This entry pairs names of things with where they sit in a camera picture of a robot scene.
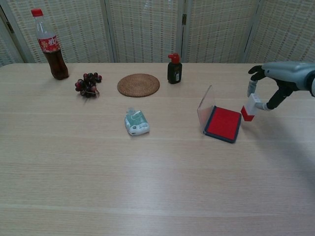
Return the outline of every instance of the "cola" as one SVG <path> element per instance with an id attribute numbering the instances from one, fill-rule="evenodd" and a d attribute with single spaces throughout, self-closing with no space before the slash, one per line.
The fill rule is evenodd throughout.
<path id="1" fill-rule="evenodd" d="M 68 68 L 63 60 L 59 41 L 55 32 L 45 21 L 43 12 L 40 8 L 32 9 L 31 13 L 35 18 L 35 30 L 38 43 L 48 60 L 52 75 L 57 80 L 68 78 Z"/>

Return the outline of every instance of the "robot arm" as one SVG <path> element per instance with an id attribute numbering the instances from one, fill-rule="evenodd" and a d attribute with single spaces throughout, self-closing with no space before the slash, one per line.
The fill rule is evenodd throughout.
<path id="1" fill-rule="evenodd" d="M 253 74 L 247 90 L 247 96 L 255 93 L 257 82 L 265 77 L 274 79 L 279 87 L 267 103 L 256 103 L 255 107 L 269 111 L 279 106 L 294 91 L 308 90 L 315 94 L 315 63 L 269 62 L 256 65 L 248 71 Z"/>

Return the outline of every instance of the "round rattan mat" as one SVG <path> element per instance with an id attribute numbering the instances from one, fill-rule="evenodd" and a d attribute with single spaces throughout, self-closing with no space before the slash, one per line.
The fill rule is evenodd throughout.
<path id="1" fill-rule="evenodd" d="M 128 97 L 145 97 L 158 91 L 159 81 L 153 75 L 132 74 L 123 77 L 118 82 L 117 89 Z"/>

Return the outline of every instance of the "plastic bottle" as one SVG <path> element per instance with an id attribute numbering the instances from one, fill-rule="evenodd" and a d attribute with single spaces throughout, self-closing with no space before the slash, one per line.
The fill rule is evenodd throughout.
<path id="1" fill-rule="evenodd" d="M 168 58 L 172 59 L 172 62 L 168 64 L 167 67 L 167 80 L 170 84 L 179 83 L 182 79 L 182 67 L 180 63 L 180 56 L 178 53 L 172 53 L 168 55 Z"/>
<path id="2" fill-rule="evenodd" d="M 45 21 L 40 8 L 32 9 L 31 13 L 35 17 L 37 40 L 48 60 L 52 75 L 57 80 L 68 78 L 68 68 L 64 63 L 56 34 L 52 27 Z"/>

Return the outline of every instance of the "red bottle cap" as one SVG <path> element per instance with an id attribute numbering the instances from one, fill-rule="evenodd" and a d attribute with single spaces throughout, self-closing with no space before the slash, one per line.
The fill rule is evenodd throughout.
<path id="1" fill-rule="evenodd" d="M 172 59 L 172 63 L 178 64 L 181 60 L 181 57 L 178 55 L 178 53 L 172 53 L 168 55 L 168 58 Z"/>
<path id="2" fill-rule="evenodd" d="M 37 16 L 43 16 L 43 12 L 41 11 L 40 8 L 34 8 L 31 10 L 31 13 L 34 17 L 37 17 Z"/>

